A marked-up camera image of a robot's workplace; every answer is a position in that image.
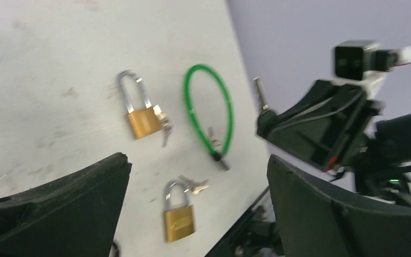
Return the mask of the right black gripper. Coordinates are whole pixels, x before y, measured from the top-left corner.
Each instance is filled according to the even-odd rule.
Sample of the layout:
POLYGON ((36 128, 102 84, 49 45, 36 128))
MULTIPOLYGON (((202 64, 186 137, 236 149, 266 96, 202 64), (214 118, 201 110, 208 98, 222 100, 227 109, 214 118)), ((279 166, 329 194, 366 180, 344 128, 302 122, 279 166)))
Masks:
POLYGON ((357 85, 316 80, 294 106, 269 108, 257 119, 256 134, 319 170, 350 166, 367 144, 364 130, 383 103, 357 85))

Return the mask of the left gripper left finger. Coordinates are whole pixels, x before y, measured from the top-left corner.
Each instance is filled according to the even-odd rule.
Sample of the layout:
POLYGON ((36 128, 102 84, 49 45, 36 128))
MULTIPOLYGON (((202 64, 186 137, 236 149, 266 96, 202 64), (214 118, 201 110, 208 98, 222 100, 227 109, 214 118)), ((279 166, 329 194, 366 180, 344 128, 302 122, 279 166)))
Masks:
POLYGON ((131 168, 115 153, 0 198, 0 256, 119 256, 114 236, 131 168))

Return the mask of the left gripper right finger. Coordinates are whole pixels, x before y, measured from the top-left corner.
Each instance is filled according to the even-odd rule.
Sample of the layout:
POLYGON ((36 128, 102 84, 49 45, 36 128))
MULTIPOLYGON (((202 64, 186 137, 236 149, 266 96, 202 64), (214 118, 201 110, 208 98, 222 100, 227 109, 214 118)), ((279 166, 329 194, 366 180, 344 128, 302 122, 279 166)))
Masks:
POLYGON ((267 179, 286 256, 411 257, 411 208, 350 192, 276 155, 267 179))

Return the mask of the black head key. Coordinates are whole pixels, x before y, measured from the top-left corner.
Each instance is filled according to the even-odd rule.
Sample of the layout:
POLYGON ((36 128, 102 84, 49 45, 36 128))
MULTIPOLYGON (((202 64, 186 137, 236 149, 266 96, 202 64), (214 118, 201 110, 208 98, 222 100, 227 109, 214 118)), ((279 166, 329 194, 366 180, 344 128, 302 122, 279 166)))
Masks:
POLYGON ((257 94, 257 99, 258 99, 258 108, 260 113, 264 113, 267 110, 269 110, 269 104, 264 96, 263 92, 263 85, 262 85, 262 80, 260 77, 254 78, 254 86, 257 94))

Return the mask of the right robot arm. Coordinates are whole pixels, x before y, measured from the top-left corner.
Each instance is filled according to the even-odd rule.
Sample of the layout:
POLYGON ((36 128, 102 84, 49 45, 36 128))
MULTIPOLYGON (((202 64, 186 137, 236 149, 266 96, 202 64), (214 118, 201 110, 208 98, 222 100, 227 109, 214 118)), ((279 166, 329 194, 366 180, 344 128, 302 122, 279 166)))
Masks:
POLYGON ((333 180, 352 172, 360 195, 411 207, 411 114, 378 121, 368 136, 366 127, 384 105, 360 85, 316 80, 298 103, 278 114, 265 99, 261 79, 254 84, 259 137, 318 170, 333 171, 333 180))

